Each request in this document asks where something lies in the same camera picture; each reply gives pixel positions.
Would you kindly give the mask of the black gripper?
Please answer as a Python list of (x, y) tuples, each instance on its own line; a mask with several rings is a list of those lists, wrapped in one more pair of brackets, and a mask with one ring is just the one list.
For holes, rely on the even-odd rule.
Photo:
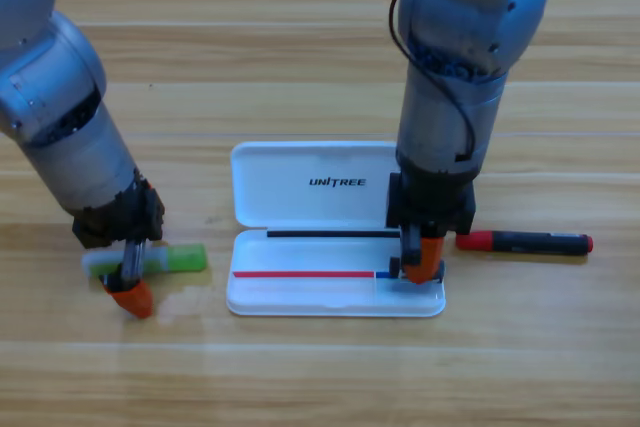
[(400, 264), (414, 284), (437, 278), (444, 236), (467, 235), (476, 213), (476, 171), (429, 172), (404, 156), (389, 176), (386, 226), (400, 230)]
[(138, 170), (132, 183), (101, 207), (73, 213), (72, 232), (86, 249), (125, 243), (116, 270), (101, 276), (105, 292), (123, 310), (138, 319), (153, 313), (153, 294), (142, 280), (145, 246), (163, 236), (165, 207), (158, 192)]

